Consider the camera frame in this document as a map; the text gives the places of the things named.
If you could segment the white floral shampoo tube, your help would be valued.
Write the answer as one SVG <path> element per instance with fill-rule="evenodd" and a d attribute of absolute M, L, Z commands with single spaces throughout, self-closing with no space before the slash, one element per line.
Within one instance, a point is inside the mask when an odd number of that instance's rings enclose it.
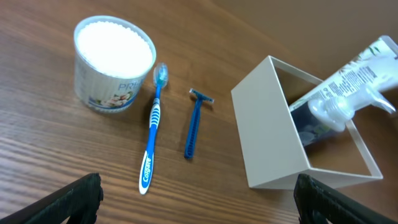
<path fill-rule="evenodd" d="M 349 96 L 363 84 L 380 92 L 397 87 L 397 44 L 387 35 L 360 52 L 337 72 L 289 106 L 293 111 L 312 99 Z"/>

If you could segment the white cardboard box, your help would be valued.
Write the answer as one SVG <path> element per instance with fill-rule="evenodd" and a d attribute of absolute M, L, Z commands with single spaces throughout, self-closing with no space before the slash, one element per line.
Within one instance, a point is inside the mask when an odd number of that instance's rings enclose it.
<path fill-rule="evenodd" d="M 248 185 L 292 190 L 299 174 L 331 188 L 383 178 L 353 121 L 343 133 L 303 147 L 288 101 L 321 79 L 267 56 L 231 91 Z"/>

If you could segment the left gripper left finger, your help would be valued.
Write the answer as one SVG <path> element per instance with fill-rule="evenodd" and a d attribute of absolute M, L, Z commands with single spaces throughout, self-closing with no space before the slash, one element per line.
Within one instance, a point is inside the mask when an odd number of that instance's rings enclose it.
<path fill-rule="evenodd" d="M 1 223 L 94 224 L 104 199 L 101 177 L 90 173 L 35 203 L 1 219 Z"/>

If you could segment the blue disposable razor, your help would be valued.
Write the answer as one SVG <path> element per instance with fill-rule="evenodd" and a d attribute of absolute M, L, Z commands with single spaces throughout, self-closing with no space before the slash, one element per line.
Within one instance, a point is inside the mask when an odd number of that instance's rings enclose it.
<path fill-rule="evenodd" d="M 214 99 L 200 93 L 199 91 L 194 90 L 193 88 L 190 89 L 189 93 L 191 93 L 192 95 L 194 95 L 196 97 L 196 101 L 195 101 L 195 106 L 193 109 L 192 117 L 190 120 L 190 126 L 188 129 L 187 140 L 185 143 L 184 158 L 186 158 L 186 159 L 192 159 L 194 157 L 198 127 L 200 124 L 202 103 L 203 102 L 207 102 L 210 104 L 214 103 Z"/>

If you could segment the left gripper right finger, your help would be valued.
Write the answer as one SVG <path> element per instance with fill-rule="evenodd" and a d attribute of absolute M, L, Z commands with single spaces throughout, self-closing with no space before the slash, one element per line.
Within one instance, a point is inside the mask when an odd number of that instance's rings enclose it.
<path fill-rule="evenodd" d="M 301 224 L 397 224 L 307 174 L 299 174 L 294 200 Z"/>

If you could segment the white cotton swab tub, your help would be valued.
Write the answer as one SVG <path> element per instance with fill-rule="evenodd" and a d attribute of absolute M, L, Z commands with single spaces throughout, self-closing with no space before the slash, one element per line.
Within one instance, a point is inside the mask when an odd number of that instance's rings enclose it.
<path fill-rule="evenodd" d="M 129 108 L 156 61 L 150 37 L 124 19 L 91 16 L 77 24 L 73 41 L 77 97 L 101 113 Z"/>

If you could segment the blue pump bottle clear cap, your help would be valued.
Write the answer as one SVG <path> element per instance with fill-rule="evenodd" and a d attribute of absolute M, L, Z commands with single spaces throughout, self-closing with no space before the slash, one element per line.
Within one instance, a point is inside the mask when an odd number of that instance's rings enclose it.
<path fill-rule="evenodd" d="M 345 130 L 355 112 L 369 105 L 392 114 L 393 105 L 368 84 L 349 96 L 334 96 L 330 99 L 309 100 L 291 112 L 302 146 L 330 138 Z"/>

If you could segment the blue white toothbrush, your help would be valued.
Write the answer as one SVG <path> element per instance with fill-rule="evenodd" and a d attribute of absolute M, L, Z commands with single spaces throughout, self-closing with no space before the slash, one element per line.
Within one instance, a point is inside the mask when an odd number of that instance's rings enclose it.
<path fill-rule="evenodd" d="M 160 94 L 168 82 L 169 72 L 165 63 L 159 63 L 154 69 L 154 85 L 155 98 L 153 100 L 152 108 L 149 117 L 149 137 L 147 141 L 146 150 L 141 164 L 141 171 L 139 176 L 139 192 L 145 195 L 149 189 L 152 180 L 155 154 L 155 140 L 157 129 L 161 117 L 160 109 Z"/>

